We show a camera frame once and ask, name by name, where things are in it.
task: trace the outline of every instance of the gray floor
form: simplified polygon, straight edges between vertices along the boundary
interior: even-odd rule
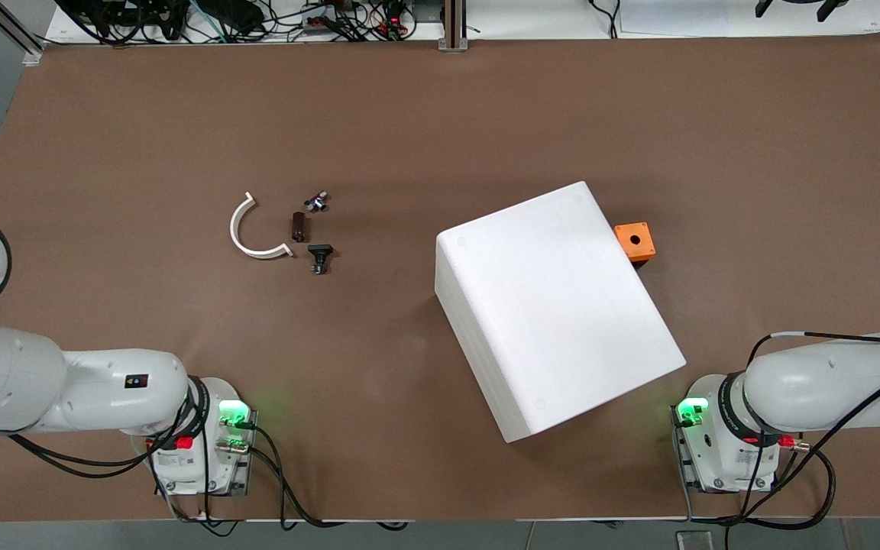
[[[45,13],[39,7],[17,4],[27,10],[27,21],[39,27]],[[21,54],[0,35],[0,125],[11,94],[21,74]],[[441,548],[523,550],[530,523],[461,522],[415,523],[405,532],[391,533],[377,526],[342,526],[311,529],[298,526],[281,532],[273,523],[247,523],[229,539],[217,539],[198,526],[177,522],[46,522],[0,523],[0,549],[29,550],[199,550],[240,548],[324,550],[338,548],[433,550]],[[588,522],[541,522],[535,527],[530,548],[620,548],[624,550],[674,549],[678,530],[703,530],[703,526],[682,526],[671,522],[628,522],[624,528],[608,529]],[[722,529],[713,529],[716,547],[723,547]],[[806,532],[772,532],[754,526],[733,530],[731,547],[744,550],[785,548],[788,550],[876,550],[880,549],[880,519],[828,519]]]

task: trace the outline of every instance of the white box top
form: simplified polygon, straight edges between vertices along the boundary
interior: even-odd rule
[[[529,434],[684,366],[586,183],[437,242],[497,363],[471,366],[506,381]]]

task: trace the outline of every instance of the teal cable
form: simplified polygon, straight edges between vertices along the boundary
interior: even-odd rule
[[[213,22],[212,18],[210,18],[209,15],[207,15],[205,11],[203,11],[202,8],[199,7],[199,4],[196,3],[196,0],[189,0],[189,3],[192,4],[193,9],[195,9],[199,12],[200,15],[202,15],[202,18],[204,18],[205,22],[209,24],[209,27],[216,31],[216,34],[219,35],[220,40],[222,40],[223,42],[229,42],[229,40],[226,39],[226,36],[223,35],[223,31],[220,31],[219,27],[216,27],[216,23]]]

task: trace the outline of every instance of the white crescent-shaped object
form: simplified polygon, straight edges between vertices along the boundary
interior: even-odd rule
[[[240,220],[244,219],[245,213],[255,205],[256,201],[254,201],[254,196],[248,192],[247,199],[237,206],[237,210],[233,212],[233,217],[230,218],[230,238],[233,239],[233,244],[235,244],[237,248],[240,248],[244,254],[249,257],[255,257],[258,260],[269,260],[272,257],[279,257],[284,254],[294,255],[291,253],[290,248],[287,247],[287,243],[281,244],[276,248],[271,248],[271,250],[268,251],[252,251],[240,242]]]

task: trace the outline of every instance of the white box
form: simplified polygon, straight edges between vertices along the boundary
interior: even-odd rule
[[[586,182],[438,235],[435,291],[506,442],[684,366]]]

